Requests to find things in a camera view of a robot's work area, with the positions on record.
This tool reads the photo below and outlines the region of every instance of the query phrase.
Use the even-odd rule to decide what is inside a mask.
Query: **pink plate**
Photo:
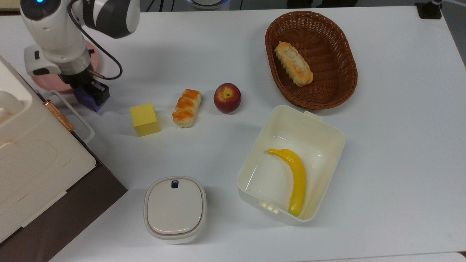
[[[94,53],[90,57],[90,62],[94,67],[94,70],[98,70],[99,66],[99,54],[97,49],[89,41],[86,41],[89,49],[94,49]],[[61,93],[71,93],[72,88],[69,84],[63,83],[58,75],[42,75],[42,76],[32,76],[32,81],[39,87],[44,90],[50,91],[55,90]]]

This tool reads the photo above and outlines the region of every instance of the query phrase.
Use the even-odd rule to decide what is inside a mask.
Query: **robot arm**
[[[139,0],[21,0],[20,3],[23,21],[37,43],[25,50],[28,74],[59,74],[75,91],[84,91],[92,97],[100,108],[110,94],[106,85],[94,79],[90,53],[78,27],[86,25],[113,38],[127,36],[139,23]]]

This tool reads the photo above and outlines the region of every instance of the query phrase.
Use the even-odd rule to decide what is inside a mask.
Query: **fake apple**
[[[221,84],[213,96],[215,106],[223,113],[235,111],[241,103],[241,92],[232,83]]]

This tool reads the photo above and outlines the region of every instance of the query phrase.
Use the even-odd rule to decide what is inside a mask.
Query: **bread roll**
[[[275,53],[293,83],[297,86],[305,86],[312,82],[314,74],[308,63],[291,44],[280,42],[275,48]]]
[[[199,91],[186,89],[178,99],[172,114],[174,123],[179,127],[191,127],[199,111],[201,98]]]

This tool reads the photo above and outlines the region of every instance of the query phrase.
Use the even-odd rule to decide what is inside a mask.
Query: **banana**
[[[304,203],[306,193],[306,170],[301,159],[289,149],[269,149],[268,153],[284,160],[293,171],[293,191],[288,206],[288,213],[298,217]]]

